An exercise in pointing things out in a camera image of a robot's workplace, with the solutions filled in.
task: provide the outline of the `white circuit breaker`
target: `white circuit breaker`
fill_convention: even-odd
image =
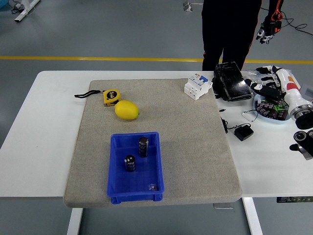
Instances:
[[[185,93],[197,100],[200,96],[208,93],[212,84],[210,80],[196,73],[188,78],[188,82],[185,84]]]

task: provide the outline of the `gray floor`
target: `gray floor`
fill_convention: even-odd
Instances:
[[[17,15],[12,15],[5,6],[0,9],[0,56],[201,58],[201,6],[194,5],[192,13],[183,12],[183,2],[42,0],[35,12],[20,23],[14,22]],[[267,6],[268,0],[264,0],[263,7]],[[283,6],[287,16],[295,18],[294,25],[309,24],[305,29],[308,32],[313,32],[312,9],[310,0],[285,1]],[[266,11],[262,10],[259,23],[265,15]],[[287,26],[269,45],[254,41],[247,59],[312,61],[312,52],[313,37]],[[244,70],[263,65],[268,64],[246,63]],[[276,65],[292,70],[301,85],[313,86],[313,64]],[[45,70],[199,71],[201,63],[0,60],[0,146],[36,75]],[[218,231],[249,234],[242,202],[235,205],[233,211],[213,210],[212,205],[124,211],[88,209],[83,214],[80,234],[121,233],[121,224],[112,220],[132,215],[139,216],[147,226],[140,228],[140,224],[134,222],[130,234],[150,234],[147,230],[150,226],[152,231],[164,234],[219,234]],[[313,216],[313,204],[276,204],[275,198],[257,198],[255,205],[265,235],[304,235],[313,230],[309,220]],[[66,234],[70,218],[70,210],[61,198],[0,199],[0,212],[0,234],[3,235]]]

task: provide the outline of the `white table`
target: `white table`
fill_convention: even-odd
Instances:
[[[188,78],[202,71],[44,71],[38,74],[0,149],[0,197],[62,197],[85,100],[92,80]],[[217,100],[228,127],[247,123],[252,100]],[[289,146],[298,131],[256,119],[254,134],[241,142],[227,134],[243,197],[313,196],[313,161]]]

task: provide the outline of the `lemon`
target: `lemon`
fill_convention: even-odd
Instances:
[[[121,100],[115,105],[116,115],[124,120],[133,120],[139,115],[137,105],[129,100]]]

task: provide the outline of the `black bag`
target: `black bag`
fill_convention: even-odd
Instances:
[[[219,64],[215,67],[213,90],[225,101],[251,99],[248,85],[235,62]]]

